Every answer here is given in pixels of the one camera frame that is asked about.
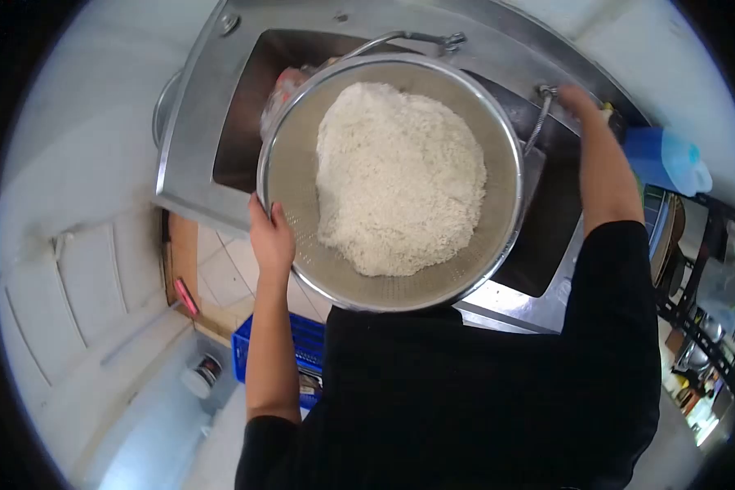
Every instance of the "colander rim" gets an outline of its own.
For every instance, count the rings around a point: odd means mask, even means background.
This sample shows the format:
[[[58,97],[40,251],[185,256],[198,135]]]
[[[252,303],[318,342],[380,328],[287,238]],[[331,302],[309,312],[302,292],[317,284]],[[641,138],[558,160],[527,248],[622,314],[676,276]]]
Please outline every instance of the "colander rim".
[[[392,307],[384,304],[375,303],[364,303],[359,300],[342,298],[341,296],[325,291],[321,286],[310,280],[304,271],[300,269],[297,264],[296,257],[292,264],[293,275],[300,278],[306,285],[311,289],[324,296],[328,301],[333,303],[337,307],[341,307],[347,310],[358,310],[358,311],[371,311],[375,313],[400,313],[404,311],[422,310],[428,307],[433,307],[443,303],[456,303],[460,299],[463,299],[470,295],[472,292],[480,288],[488,279],[490,279],[499,267],[504,263],[512,247],[517,241],[517,235],[519,234],[519,213],[521,204],[523,201],[523,162],[522,153],[519,150],[519,140],[517,134],[514,132],[514,128],[510,124],[509,116],[504,111],[503,107],[499,102],[473,77],[469,74],[459,70],[457,67],[453,67],[450,64],[443,63],[439,60],[423,56],[420,54],[412,53],[380,53],[371,54],[364,56],[356,56],[348,60],[336,62],[323,70],[314,74],[305,83],[300,85],[294,96],[289,97],[281,109],[277,112],[273,122],[267,132],[267,137],[264,139],[262,149],[258,155],[258,168],[256,172],[256,194],[258,200],[261,202],[265,211],[268,211],[269,199],[269,182],[266,176],[269,174],[270,165],[270,153],[272,152],[273,146],[276,142],[277,133],[280,130],[286,117],[291,113],[294,106],[305,98],[307,95],[312,93],[314,89],[318,88],[323,82],[329,78],[348,71],[350,69],[361,67],[369,64],[412,64],[417,67],[424,67],[433,71],[438,72],[442,76],[448,76],[455,82],[459,83],[464,89],[471,92],[472,95],[476,96],[482,107],[488,112],[492,113],[496,123],[504,131],[510,140],[510,148],[512,153],[512,164],[514,166],[513,173],[516,176],[515,179],[515,197],[512,201],[512,213],[510,217],[510,223],[507,227],[509,233],[507,234],[506,242],[502,248],[497,248],[497,252],[494,254],[492,260],[488,262],[486,267],[483,267],[478,274],[474,274],[474,278],[465,282],[465,284],[459,288],[451,289],[438,295],[436,298],[425,301],[423,303],[414,304],[411,306]]]

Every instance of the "uncooked rice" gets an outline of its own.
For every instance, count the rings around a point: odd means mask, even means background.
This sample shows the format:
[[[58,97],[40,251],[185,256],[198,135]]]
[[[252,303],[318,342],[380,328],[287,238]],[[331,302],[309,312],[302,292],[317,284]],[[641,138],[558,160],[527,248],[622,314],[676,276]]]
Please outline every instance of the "uncooked rice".
[[[319,241],[366,276],[454,257],[479,223],[487,171],[463,119],[392,85],[355,83],[319,125]]]

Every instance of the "sink basin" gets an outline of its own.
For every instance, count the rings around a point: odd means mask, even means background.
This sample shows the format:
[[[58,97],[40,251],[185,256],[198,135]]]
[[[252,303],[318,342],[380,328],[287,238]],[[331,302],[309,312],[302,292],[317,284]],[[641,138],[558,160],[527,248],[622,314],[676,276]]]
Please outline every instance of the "sink basin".
[[[476,73],[470,73],[510,116],[521,141],[528,139],[539,108]],[[580,138],[548,117],[535,148],[524,159],[526,208],[517,241],[492,277],[540,297],[552,280],[580,219]]]
[[[218,143],[212,179],[238,191],[255,191],[256,163],[262,149],[259,123],[278,76],[287,67],[320,66],[329,58],[343,56],[366,41],[326,32],[264,31],[236,85]],[[375,49],[376,53],[409,51],[394,45],[380,45]]]
[[[218,144],[212,179],[253,192],[262,140],[259,120],[275,80],[286,67],[318,66],[366,42],[342,34],[268,30],[258,37],[236,85]],[[395,45],[382,51],[409,52]],[[497,83],[468,72],[509,114],[521,141],[533,129],[539,108]],[[492,281],[540,297],[550,285],[581,215],[578,186],[579,137],[553,118],[523,162],[522,226],[514,248]]]

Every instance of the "hand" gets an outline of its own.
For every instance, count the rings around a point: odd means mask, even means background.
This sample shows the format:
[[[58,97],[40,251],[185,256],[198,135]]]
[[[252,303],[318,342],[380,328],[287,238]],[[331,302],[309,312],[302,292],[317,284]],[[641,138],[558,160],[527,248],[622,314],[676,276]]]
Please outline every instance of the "hand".
[[[247,208],[251,213],[251,245],[258,262],[259,276],[272,281],[288,281],[296,244],[294,230],[288,226],[283,206],[280,202],[273,204],[270,221],[254,192]]]
[[[599,113],[599,108],[591,96],[577,85],[559,86],[558,102],[580,120],[588,115]]]

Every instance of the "person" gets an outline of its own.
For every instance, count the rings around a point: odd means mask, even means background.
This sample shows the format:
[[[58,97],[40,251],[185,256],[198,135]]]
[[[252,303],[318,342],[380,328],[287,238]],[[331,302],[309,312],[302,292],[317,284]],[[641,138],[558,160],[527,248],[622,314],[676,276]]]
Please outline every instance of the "person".
[[[452,307],[334,307],[323,394],[304,421],[286,288],[294,233],[280,203],[249,205],[259,276],[236,488],[623,488],[656,432],[661,386],[648,236],[626,157],[588,94],[585,240],[563,330],[464,326]],[[617,380],[613,373],[624,377]]]

